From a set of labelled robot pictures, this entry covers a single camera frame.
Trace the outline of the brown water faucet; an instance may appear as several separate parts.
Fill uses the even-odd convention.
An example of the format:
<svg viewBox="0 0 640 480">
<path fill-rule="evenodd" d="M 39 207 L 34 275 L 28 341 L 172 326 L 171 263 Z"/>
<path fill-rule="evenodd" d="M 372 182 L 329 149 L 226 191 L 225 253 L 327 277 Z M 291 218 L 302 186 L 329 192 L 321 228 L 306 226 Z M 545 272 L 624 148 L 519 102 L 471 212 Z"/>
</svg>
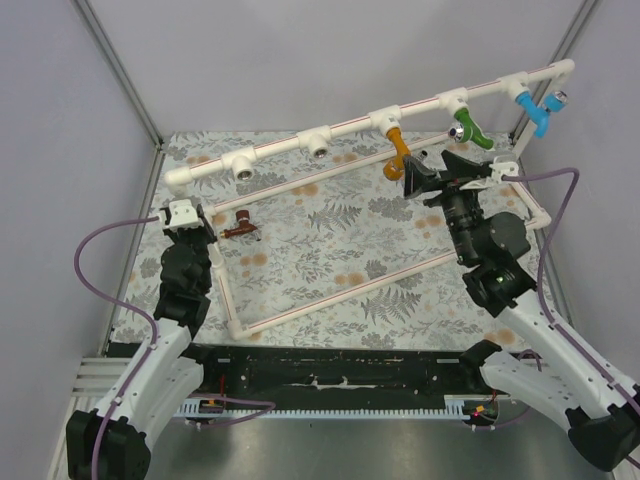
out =
<svg viewBox="0 0 640 480">
<path fill-rule="evenodd" d="M 236 225 L 232 228 L 224 229 L 220 236 L 224 239 L 250 235 L 255 241 L 261 240 L 259 227 L 251 221 L 250 212 L 247 209 L 238 210 L 235 213 Z"/>
</svg>

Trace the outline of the orange water faucet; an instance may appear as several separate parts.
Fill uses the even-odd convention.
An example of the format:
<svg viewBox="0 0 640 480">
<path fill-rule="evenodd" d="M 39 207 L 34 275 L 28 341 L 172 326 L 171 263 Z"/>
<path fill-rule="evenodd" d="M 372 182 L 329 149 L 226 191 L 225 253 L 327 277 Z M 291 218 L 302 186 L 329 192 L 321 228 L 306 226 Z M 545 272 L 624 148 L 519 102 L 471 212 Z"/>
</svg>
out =
<svg viewBox="0 0 640 480">
<path fill-rule="evenodd" d="M 386 132 L 386 138 L 395 148 L 395 155 L 385 164 L 383 174 L 387 180 L 397 181 L 404 175 L 404 158 L 411 152 L 402 137 L 399 127 L 392 127 Z"/>
</svg>

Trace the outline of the white PVC pipe frame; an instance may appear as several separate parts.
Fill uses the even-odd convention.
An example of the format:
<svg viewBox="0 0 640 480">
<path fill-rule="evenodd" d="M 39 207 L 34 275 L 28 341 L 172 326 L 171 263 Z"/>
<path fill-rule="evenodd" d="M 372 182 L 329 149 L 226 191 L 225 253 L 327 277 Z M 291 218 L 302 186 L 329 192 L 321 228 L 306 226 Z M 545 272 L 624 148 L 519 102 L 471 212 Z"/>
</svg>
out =
<svg viewBox="0 0 640 480">
<path fill-rule="evenodd" d="M 163 180 L 167 188 L 175 197 L 186 195 L 188 185 L 201 178 L 212 176 L 218 172 L 231 171 L 237 181 L 246 182 L 255 174 L 254 164 L 265 158 L 284 154 L 293 150 L 300 150 L 308 151 L 312 158 L 321 159 L 326 156 L 330 143 L 337 138 L 363 131 L 366 132 L 374 130 L 379 131 L 380 134 L 386 138 L 386 132 L 389 129 L 392 127 L 401 127 L 400 120 L 404 117 L 439 110 L 447 110 L 447 112 L 453 117 L 453 114 L 458 109 L 469 109 L 467 103 L 468 100 L 487 95 L 498 93 L 505 94 L 510 100 L 515 102 L 515 98 L 523 92 L 529 92 L 531 95 L 531 91 L 529 89 L 529 84 L 531 83 L 542 84 L 548 81 L 548 86 L 544 91 L 544 95 L 546 97 L 549 93 L 554 92 L 555 90 L 560 90 L 560 87 L 567 82 L 574 70 L 575 62 L 572 59 L 564 59 L 539 69 L 517 72 L 500 77 L 491 82 L 486 82 L 469 88 L 459 87 L 439 93 L 435 97 L 428 99 L 423 99 L 402 106 L 392 105 L 385 107 L 370 112 L 363 117 L 332 126 L 323 125 L 300 131 L 297 132 L 295 136 L 285 139 L 280 139 L 258 146 L 249 145 L 241 149 L 224 153 L 218 158 L 207 160 L 197 165 L 194 164 L 191 166 L 175 168 L 167 171 L 163 176 Z M 516 145 L 511 152 L 517 157 L 517 160 L 520 159 L 525 147 L 528 145 L 531 138 L 534 137 L 534 131 L 535 124 L 528 120 L 523 133 L 517 140 Z M 448 133 L 445 132 L 413 143 L 405 143 L 411 152 L 413 150 L 419 150 L 423 147 L 443 142 L 447 138 L 450 137 L 448 136 Z M 208 218 L 208 216 L 214 216 L 223 211 L 243 207 L 250 203 L 271 198 L 275 195 L 289 192 L 317 181 L 328 180 L 352 170 L 372 165 L 376 162 L 388 162 L 394 155 L 395 148 L 393 150 L 388 150 L 373 156 L 355 160 L 348 165 L 333 167 L 332 169 L 324 172 L 315 173 L 298 180 L 278 184 L 250 195 L 242 196 L 233 201 L 228 201 L 226 203 L 223 202 L 217 205 L 209 205 L 206 208 L 203 208 Z M 541 230 L 543 227 L 547 227 L 551 224 L 551 217 L 526 189 L 523 182 L 524 181 L 515 181 L 515 183 L 507 183 L 514 185 L 512 188 L 522 199 L 531 214 L 531 218 L 525 222 L 526 230 Z M 403 280 L 412 275 L 422 273 L 428 269 L 450 262 L 456 258 L 454 254 L 454 251 L 448 251 L 443 255 L 429 258 L 426 261 L 406 269 L 389 273 L 377 279 L 351 287 L 335 295 L 322 298 L 297 309 L 287 310 L 282 314 L 257 321 L 250 325 L 243 325 L 241 320 L 237 317 L 235 303 L 232 298 L 228 281 L 228 272 L 224 266 L 224 261 L 220 260 L 218 263 L 214 262 L 213 269 L 221 293 L 221 302 L 222 305 L 224 305 L 229 318 L 227 324 L 229 335 L 233 340 L 239 341 L 247 339 L 253 334 L 257 334 L 269 328 L 279 326 L 288 321 L 298 319 L 302 316 L 331 307 L 351 298 L 355 298 L 360 294 L 368 293 L 376 288 L 382 288 L 396 281 Z"/>
</svg>

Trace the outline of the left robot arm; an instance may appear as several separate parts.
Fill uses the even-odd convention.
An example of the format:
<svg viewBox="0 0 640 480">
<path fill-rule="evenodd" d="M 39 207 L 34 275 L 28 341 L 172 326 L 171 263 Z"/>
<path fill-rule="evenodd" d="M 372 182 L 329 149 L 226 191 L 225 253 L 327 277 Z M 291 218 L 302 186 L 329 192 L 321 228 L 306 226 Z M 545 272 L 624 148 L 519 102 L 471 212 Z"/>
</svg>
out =
<svg viewBox="0 0 640 480">
<path fill-rule="evenodd" d="M 153 314 L 131 306 L 150 325 L 115 384 L 88 412 L 66 423 L 72 479 L 143 479 L 158 437 L 203 382 L 204 368 L 185 352 L 211 301 L 209 248 L 217 237 L 203 208 L 175 200 L 157 217 L 171 245 L 161 256 L 159 300 Z"/>
</svg>

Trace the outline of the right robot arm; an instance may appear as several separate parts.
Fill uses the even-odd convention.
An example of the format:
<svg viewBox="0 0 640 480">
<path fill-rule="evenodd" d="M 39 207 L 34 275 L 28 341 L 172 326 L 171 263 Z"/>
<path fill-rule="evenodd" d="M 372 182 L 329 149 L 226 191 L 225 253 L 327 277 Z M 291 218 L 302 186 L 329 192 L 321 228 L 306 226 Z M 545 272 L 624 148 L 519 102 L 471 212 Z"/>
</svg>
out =
<svg viewBox="0 0 640 480">
<path fill-rule="evenodd" d="M 461 356 L 478 381 L 523 401 L 558 425 L 592 466 L 613 471 L 639 446 L 639 385 L 622 373 L 559 314 L 551 311 L 519 260 L 531 246 L 522 218 L 511 212 L 492 216 L 479 205 L 480 190 L 513 180 L 513 162 L 476 163 L 450 151 L 444 169 L 407 155 L 404 196 L 423 196 L 424 205 L 442 209 L 462 279 L 474 303 L 521 336 L 550 366 L 538 371 L 494 342 L 483 340 Z"/>
</svg>

